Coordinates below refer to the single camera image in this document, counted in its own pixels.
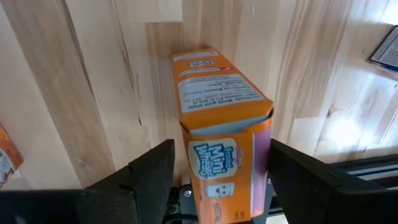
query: box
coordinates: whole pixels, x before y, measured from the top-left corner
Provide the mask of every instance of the box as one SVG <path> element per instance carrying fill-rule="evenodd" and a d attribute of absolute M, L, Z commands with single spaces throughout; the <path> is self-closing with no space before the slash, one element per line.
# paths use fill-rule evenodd
<path fill-rule="evenodd" d="M 273 102 L 214 48 L 172 55 L 200 223 L 264 211 Z"/>
<path fill-rule="evenodd" d="M 14 143 L 0 124 L 0 188 L 15 173 L 23 160 Z"/>
<path fill-rule="evenodd" d="M 394 26 L 380 46 L 371 55 L 369 62 L 385 68 L 389 73 L 398 72 L 398 26 Z"/>

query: cereal box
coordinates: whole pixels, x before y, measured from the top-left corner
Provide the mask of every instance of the cereal box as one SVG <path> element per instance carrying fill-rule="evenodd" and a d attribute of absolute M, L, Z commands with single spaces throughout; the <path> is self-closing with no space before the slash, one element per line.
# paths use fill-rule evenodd
<path fill-rule="evenodd" d="M 21 155 L 0 124 L 0 188 L 21 164 Z"/>
<path fill-rule="evenodd" d="M 273 102 L 216 49 L 172 55 L 200 223 L 264 211 Z"/>

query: logo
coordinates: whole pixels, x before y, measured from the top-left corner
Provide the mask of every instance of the logo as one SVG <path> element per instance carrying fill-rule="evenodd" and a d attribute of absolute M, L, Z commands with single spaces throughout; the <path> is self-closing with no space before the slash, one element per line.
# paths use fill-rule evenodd
<path fill-rule="evenodd" d="M 193 173 L 199 179 L 217 179 L 235 175 L 238 148 L 234 139 L 190 141 L 188 157 Z"/>
<path fill-rule="evenodd" d="M 206 186 L 206 195 L 208 198 L 230 197 L 234 194 L 234 183 L 213 184 Z"/>
<path fill-rule="evenodd" d="M 213 65 L 213 64 L 214 64 L 214 61 L 210 60 L 210 59 L 189 62 L 189 66 L 191 66 L 191 67 L 197 67 L 197 66 L 202 66 L 202 65 Z"/>
<path fill-rule="evenodd" d="M 232 147 L 224 147 L 223 144 L 209 146 L 202 144 L 193 147 L 200 161 L 199 174 L 202 177 L 214 177 L 217 174 L 225 174 L 228 169 L 234 167 Z"/>

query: wooden floor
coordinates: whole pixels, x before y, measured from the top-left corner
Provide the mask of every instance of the wooden floor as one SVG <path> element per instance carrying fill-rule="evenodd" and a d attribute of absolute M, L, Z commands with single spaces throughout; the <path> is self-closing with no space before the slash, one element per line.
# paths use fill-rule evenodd
<path fill-rule="evenodd" d="M 398 153 L 398 83 L 366 59 L 396 0 L 0 0 L 6 189 L 81 188 L 167 138 L 169 55 L 220 49 L 275 101 L 273 138 L 325 162 Z"/>

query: wooden plank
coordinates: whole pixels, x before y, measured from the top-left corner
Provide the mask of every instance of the wooden plank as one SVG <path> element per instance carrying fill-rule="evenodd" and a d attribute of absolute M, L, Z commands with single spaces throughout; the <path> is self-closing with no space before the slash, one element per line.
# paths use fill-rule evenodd
<path fill-rule="evenodd" d="M 170 63 L 171 54 L 183 51 L 182 25 L 182 23 L 146 24 L 157 128 L 161 141 L 168 138 L 175 140 L 175 179 L 179 179 L 188 169 Z"/>
<path fill-rule="evenodd" d="M 65 2 L 1 2 L 81 184 L 111 174 L 112 155 Z"/>
<path fill-rule="evenodd" d="M 1 5 L 0 36 L 0 121 L 24 158 L 4 189 L 81 188 Z"/>
<path fill-rule="evenodd" d="M 112 0 L 125 5 L 128 23 L 182 22 L 182 0 Z"/>
<path fill-rule="evenodd" d="M 116 5 L 107 0 L 66 2 L 113 162 L 120 169 L 150 149 L 139 111 L 138 77 L 129 60 L 130 56 L 140 57 L 136 51 L 127 52 Z"/>

